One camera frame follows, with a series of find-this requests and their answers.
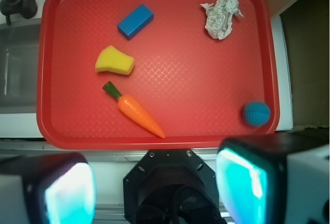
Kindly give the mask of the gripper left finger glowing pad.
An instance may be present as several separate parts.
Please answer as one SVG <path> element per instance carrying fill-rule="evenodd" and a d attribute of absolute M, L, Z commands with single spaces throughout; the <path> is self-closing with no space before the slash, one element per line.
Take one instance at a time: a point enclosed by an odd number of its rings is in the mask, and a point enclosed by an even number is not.
<path fill-rule="evenodd" d="M 1 159 L 1 223 L 92 223 L 96 180 L 77 152 Z"/>

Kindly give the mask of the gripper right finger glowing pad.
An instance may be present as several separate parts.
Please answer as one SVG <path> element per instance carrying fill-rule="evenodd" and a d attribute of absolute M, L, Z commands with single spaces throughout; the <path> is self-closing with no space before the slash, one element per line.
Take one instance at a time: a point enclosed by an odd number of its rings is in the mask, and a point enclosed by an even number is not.
<path fill-rule="evenodd" d="M 329 223 L 329 135 L 229 137 L 216 182 L 235 223 Z"/>

